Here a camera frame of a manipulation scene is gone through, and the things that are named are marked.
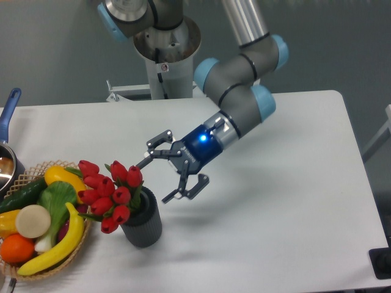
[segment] blue handle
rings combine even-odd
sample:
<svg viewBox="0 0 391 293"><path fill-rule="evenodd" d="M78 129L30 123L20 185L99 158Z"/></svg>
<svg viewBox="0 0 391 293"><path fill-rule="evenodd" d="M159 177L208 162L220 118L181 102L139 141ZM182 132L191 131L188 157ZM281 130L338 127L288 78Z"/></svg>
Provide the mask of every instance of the blue handle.
<svg viewBox="0 0 391 293"><path fill-rule="evenodd" d="M0 116L0 142L8 142L8 128L13 111L19 102L22 91L18 88L13 89L8 97L4 109Z"/></svg>

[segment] pot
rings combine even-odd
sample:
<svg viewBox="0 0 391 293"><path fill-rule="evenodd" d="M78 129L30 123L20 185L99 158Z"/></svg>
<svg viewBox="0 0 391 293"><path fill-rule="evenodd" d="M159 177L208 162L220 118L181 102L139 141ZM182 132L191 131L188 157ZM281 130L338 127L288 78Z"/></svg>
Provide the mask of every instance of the pot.
<svg viewBox="0 0 391 293"><path fill-rule="evenodd" d="M0 116L0 202L7 191L24 172L23 164L8 146L8 130L13 111L21 95L20 89L13 89Z"/></svg>
<svg viewBox="0 0 391 293"><path fill-rule="evenodd" d="M140 192L141 211L121 225L126 238L136 247L148 247L159 240L162 232L158 202L146 187Z"/></svg>

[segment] gray wall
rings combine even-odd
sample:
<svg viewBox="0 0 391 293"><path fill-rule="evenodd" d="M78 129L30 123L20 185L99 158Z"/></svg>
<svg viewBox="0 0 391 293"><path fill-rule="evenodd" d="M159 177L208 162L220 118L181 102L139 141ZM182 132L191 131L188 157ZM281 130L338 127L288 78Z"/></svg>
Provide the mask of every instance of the gray wall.
<svg viewBox="0 0 391 293"><path fill-rule="evenodd" d="M290 47L290 60L263 79L272 92L339 91L360 149L386 121L391 104L391 1L263 0L269 30ZM131 42L116 43L96 13L97 0L0 1L0 107L21 87L20 106L103 102L113 86L145 84ZM238 52L220 1L188 0L207 57ZM366 164L380 210L391 214L391 141Z"/></svg>

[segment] black vase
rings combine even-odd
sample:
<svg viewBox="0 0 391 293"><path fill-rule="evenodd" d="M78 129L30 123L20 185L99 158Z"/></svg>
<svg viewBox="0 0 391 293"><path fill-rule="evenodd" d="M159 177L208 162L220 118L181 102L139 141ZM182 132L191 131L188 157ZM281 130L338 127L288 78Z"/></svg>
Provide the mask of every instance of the black vase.
<svg viewBox="0 0 391 293"><path fill-rule="evenodd" d="M146 187L140 192L141 210L121 225L126 238L137 247L154 244L161 235L162 224L156 197Z"/></svg>

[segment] tulip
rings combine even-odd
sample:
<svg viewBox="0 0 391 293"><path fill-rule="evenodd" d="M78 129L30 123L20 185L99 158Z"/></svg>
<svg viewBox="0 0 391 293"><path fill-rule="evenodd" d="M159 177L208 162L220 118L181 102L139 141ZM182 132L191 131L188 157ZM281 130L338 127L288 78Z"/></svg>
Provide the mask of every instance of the tulip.
<svg viewBox="0 0 391 293"><path fill-rule="evenodd" d="M114 181L117 181L117 178L119 178L123 183L126 181L128 171L119 161L114 161L110 165L110 172Z"/></svg>
<svg viewBox="0 0 391 293"><path fill-rule="evenodd" d="M114 203L109 197L101 197L91 205L91 212L94 215L103 215L110 210L113 205Z"/></svg>
<svg viewBox="0 0 391 293"><path fill-rule="evenodd" d="M114 232L118 228L118 224L115 223L114 219L112 217L104 218L102 220L100 231L110 234Z"/></svg>
<svg viewBox="0 0 391 293"><path fill-rule="evenodd" d="M102 175L102 174L87 175L86 177L83 178L83 182L88 187L97 189L99 183L102 182L103 178L104 178L104 175Z"/></svg>
<svg viewBox="0 0 391 293"><path fill-rule="evenodd" d="M121 204L120 206L116 206L114 208L114 212L112 213L112 218L114 222L118 225L125 223L130 217L130 211L127 206Z"/></svg>
<svg viewBox="0 0 391 293"><path fill-rule="evenodd" d="M118 204L128 203L130 201L130 191L126 187L118 187L112 194L112 200Z"/></svg>
<svg viewBox="0 0 391 293"><path fill-rule="evenodd" d="M113 192L115 191L115 186L111 178L104 177L102 181L99 183L97 187L97 191L99 196L101 197L109 197L110 195L112 195Z"/></svg>
<svg viewBox="0 0 391 293"><path fill-rule="evenodd" d="M78 195L80 200L89 206L100 198L95 189L81 190L78 192Z"/></svg>
<svg viewBox="0 0 391 293"><path fill-rule="evenodd" d="M99 173L99 166L89 161L81 160L78 164L83 177L87 175L94 175Z"/></svg>
<svg viewBox="0 0 391 293"><path fill-rule="evenodd" d="M130 187L137 187L142 182L142 174L140 168L137 166L132 166L129 168L128 176L126 176L126 181Z"/></svg>

